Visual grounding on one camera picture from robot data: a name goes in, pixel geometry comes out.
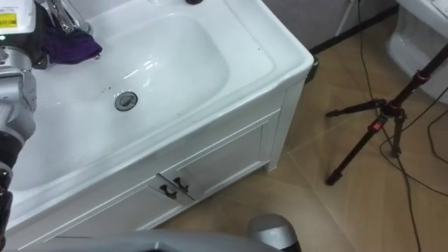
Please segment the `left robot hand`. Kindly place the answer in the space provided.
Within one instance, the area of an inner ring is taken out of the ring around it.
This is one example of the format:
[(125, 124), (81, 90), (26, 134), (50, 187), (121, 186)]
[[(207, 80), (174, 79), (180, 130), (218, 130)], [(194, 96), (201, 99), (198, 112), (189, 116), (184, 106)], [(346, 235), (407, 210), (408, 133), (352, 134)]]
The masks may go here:
[(6, 48), (24, 53), (35, 69), (48, 68), (44, 36), (49, 24), (47, 10), (34, 0), (1, 0), (1, 66), (6, 65)]

